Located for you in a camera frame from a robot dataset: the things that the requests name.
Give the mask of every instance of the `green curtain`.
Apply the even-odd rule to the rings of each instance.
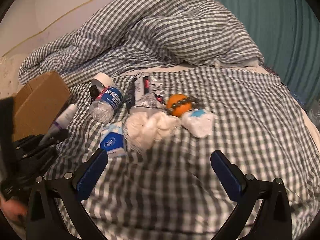
[[[307,109],[320,95],[320,23],[305,0],[218,0]]]

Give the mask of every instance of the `brown cardboard box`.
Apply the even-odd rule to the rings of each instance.
[[[25,84],[14,98],[13,141],[46,133],[70,97],[57,72],[47,72]]]

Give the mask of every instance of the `white tape roll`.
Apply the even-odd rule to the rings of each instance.
[[[96,85],[101,92],[107,86],[114,86],[114,83],[107,74],[100,72],[91,79],[91,85]]]

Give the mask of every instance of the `checkered blanket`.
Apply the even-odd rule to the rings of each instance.
[[[73,172],[99,147],[102,125],[88,112],[92,76],[113,76],[125,93],[133,76],[118,74],[185,60],[199,67],[153,75],[166,99],[175,93],[201,99],[216,115],[213,135],[198,139],[179,129],[143,155],[109,160],[84,208],[108,239],[211,239],[235,206],[210,166],[211,152],[220,149],[243,173],[283,179],[297,238],[319,210],[320,186],[319,153],[301,110],[276,76],[212,67],[215,59],[254,57],[263,62],[243,25],[214,0],[113,1],[79,30],[34,51],[20,68],[22,83],[58,71],[78,106],[46,179]],[[127,114],[122,106],[112,122]],[[77,236],[61,202],[60,210]]]

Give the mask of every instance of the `orange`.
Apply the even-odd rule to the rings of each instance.
[[[169,97],[169,100],[167,102],[167,109],[171,108],[172,104],[177,103],[179,100],[185,99],[187,96],[181,95],[181,94],[175,94],[173,96]],[[186,103],[181,106],[177,106],[171,115],[174,115],[176,117],[180,117],[183,113],[186,111],[189,111],[192,109],[191,103]]]

